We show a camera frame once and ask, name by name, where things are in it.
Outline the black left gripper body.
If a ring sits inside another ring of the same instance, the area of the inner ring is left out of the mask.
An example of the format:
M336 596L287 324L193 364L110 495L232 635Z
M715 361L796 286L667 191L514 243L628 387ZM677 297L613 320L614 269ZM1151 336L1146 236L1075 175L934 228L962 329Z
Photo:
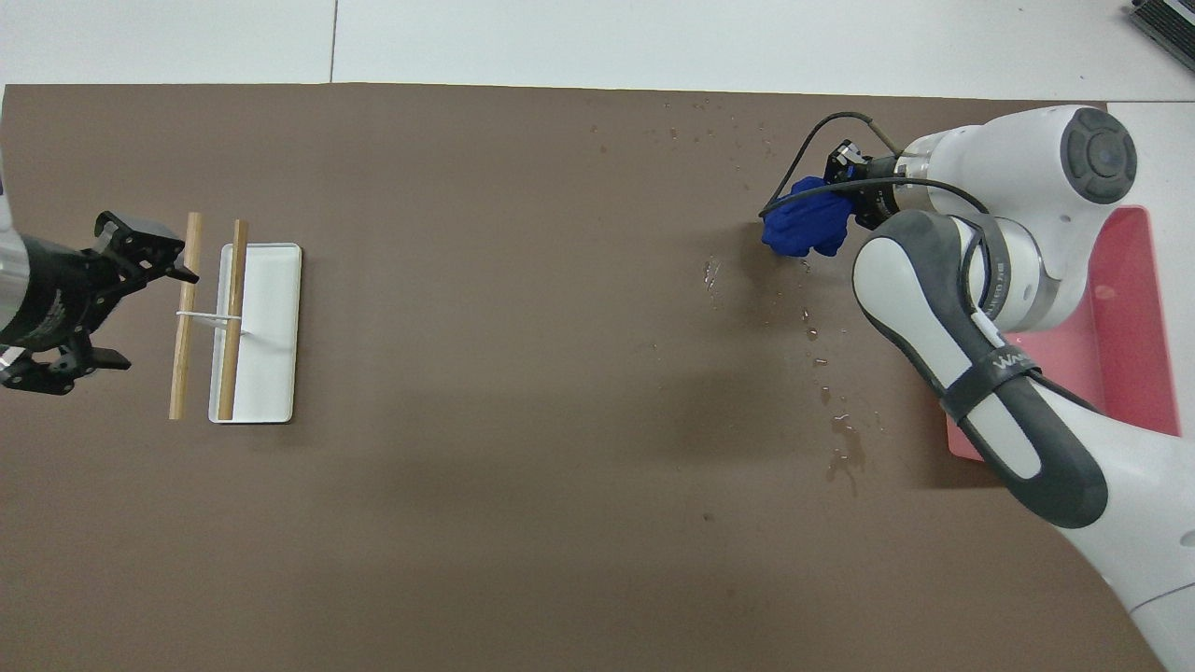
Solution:
M94 298L117 285L111 263L33 236L0 236L0 346L43 352L87 323Z

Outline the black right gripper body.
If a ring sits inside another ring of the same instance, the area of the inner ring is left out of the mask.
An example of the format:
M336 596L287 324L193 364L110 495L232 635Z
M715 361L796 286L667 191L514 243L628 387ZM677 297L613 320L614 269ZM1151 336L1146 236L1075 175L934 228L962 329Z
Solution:
M862 164L850 167L850 182L895 177L895 157L864 157ZM862 187L850 191L851 213L854 224L864 230L877 230L889 216L899 212L893 196L893 184Z

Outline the blue towel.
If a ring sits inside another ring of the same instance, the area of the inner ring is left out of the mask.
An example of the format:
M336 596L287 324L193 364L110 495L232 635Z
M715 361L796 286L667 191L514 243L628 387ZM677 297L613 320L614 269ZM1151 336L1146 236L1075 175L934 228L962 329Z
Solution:
M762 216L761 243L785 257L836 256L848 238L852 203L836 193L782 204Z

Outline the white towel rack base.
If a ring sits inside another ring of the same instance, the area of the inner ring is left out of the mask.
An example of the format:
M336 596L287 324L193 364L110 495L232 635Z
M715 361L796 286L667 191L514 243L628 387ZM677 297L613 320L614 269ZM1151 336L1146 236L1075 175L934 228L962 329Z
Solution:
M304 251L294 243L249 243L243 306L243 344L235 374L234 416L217 421L217 389L225 342L232 243L220 250L217 303L191 312L191 328L214 331L206 419L213 424L287 424L294 414Z

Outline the spilled water droplets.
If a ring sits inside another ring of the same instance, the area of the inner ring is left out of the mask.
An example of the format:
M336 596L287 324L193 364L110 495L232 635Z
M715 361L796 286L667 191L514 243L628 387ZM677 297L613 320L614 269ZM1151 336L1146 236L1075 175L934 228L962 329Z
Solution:
M727 485L854 485L864 438L883 433L891 358L851 295L853 248L791 259L761 243L756 213L819 120L803 170L880 100L825 94L586 97L602 195L572 216L577 245L554 288L570 293L558 390L522 408L605 493Z

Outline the pink plastic bin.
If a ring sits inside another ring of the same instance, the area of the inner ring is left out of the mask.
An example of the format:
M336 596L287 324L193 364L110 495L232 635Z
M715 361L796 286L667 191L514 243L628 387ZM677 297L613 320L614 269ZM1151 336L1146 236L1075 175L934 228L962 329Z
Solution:
M1162 314L1151 216L1121 207L1107 220L1087 289L1050 330L1007 332L1050 380L1114 420L1181 436L1173 369Z

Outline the dark grey device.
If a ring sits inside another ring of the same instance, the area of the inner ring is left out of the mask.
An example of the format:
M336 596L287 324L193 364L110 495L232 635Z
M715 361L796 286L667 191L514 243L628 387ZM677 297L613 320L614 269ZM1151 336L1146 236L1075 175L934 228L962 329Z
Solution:
M1195 0L1130 0L1130 19L1144 33L1195 49Z

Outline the brown table mat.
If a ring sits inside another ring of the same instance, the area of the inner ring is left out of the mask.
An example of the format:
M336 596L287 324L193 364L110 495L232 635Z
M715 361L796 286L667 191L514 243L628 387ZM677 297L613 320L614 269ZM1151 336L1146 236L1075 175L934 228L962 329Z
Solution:
M598 92L7 86L22 232L198 212L202 311L235 218L304 268L289 424L206 420L204 325L168 421L168 279L94 335L131 369L0 387L0 672L1158 672L859 310L891 379L854 485L609 494L538 440ZM1032 109L857 98L900 142Z

